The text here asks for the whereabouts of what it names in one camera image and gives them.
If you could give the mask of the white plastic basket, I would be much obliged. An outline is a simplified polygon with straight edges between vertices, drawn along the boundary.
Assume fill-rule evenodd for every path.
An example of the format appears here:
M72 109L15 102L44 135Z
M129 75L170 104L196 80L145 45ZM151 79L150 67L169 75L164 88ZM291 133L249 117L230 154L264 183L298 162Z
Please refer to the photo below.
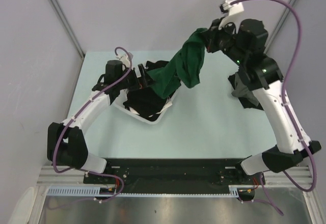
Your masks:
M123 91L116 98L113 106L141 122L154 125L173 105L177 93L178 91L175 91L162 99L151 88L133 92Z

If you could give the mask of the green t shirt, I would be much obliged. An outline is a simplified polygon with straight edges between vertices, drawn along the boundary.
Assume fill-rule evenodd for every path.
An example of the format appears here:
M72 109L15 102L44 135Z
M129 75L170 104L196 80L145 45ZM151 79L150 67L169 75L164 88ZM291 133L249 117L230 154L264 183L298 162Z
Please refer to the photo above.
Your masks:
M182 84L191 89L200 83L205 58L205 43L201 34L206 30L203 27L196 29L164 67L148 71L155 81L151 88L157 96L166 99Z

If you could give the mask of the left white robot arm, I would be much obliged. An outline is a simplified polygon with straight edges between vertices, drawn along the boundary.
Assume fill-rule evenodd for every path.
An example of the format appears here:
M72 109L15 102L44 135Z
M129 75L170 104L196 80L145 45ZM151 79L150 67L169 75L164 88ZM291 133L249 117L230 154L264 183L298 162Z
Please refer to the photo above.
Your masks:
M85 133L120 95L121 90L133 92L153 85L154 81L146 68L139 64L138 69L139 74L132 65L126 65L121 60L108 61L105 73L100 75L84 105L70 118L49 125L47 158L53 167L65 165L68 169L92 172L101 183L112 179L113 171L106 167L107 161L88 151Z

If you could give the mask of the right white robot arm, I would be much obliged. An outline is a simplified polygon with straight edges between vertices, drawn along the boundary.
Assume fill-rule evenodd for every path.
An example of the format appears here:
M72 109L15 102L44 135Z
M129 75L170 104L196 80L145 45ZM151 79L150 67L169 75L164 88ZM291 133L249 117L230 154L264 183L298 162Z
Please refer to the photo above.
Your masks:
M309 154L321 150L321 144L305 133L290 105L287 93L282 92L283 75L277 62L264 53L268 32L262 21L245 19L238 32L224 18L212 22L207 39L208 52L222 51L238 65L240 81L262 106L273 129L277 144L238 164L235 179L247 184L253 175L264 171L279 173L302 162Z

